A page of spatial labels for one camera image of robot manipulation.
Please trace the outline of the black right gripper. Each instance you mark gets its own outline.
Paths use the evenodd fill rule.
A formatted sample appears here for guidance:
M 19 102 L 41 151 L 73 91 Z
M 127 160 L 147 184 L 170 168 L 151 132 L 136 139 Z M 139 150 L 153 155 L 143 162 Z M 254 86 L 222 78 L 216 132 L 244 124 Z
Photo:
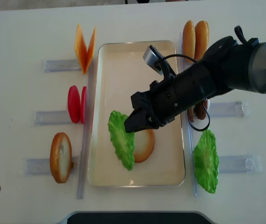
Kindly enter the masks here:
M 148 91 L 137 91 L 131 96 L 133 112 L 124 122 L 127 133 L 158 129 L 183 112 L 174 83 L 176 78 L 154 81 Z

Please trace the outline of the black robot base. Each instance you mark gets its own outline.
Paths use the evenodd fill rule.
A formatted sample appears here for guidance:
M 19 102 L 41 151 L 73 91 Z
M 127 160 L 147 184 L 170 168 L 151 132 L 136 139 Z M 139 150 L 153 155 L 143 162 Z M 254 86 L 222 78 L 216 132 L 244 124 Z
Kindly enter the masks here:
M 209 224 L 196 213 L 177 212 L 87 212 L 67 219 L 68 224 Z

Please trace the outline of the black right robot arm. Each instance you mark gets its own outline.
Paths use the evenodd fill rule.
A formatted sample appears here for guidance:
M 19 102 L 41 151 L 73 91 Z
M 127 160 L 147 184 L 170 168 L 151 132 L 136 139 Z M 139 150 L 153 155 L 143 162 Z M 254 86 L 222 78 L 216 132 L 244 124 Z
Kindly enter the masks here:
M 233 89 L 266 94 L 266 42 L 256 38 L 243 44 L 231 36 L 222 38 L 180 74 L 153 46 L 144 60 L 164 78 L 131 96 L 134 110 L 124 122 L 128 133 L 163 127 L 197 103 Z

